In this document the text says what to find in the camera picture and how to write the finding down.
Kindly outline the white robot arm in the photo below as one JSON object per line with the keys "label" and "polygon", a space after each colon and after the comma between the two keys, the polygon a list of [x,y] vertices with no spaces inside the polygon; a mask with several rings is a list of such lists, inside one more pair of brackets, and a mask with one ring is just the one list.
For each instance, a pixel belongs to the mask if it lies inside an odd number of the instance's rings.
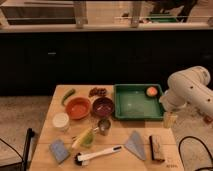
{"label": "white robot arm", "polygon": [[170,128],[177,119],[176,111],[191,104],[202,113],[213,118],[213,90],[210,72],[203,66],[194,66],[177,71],[168,77],[168,89],[160,96],[159,102],[165,112],[163,126]]}

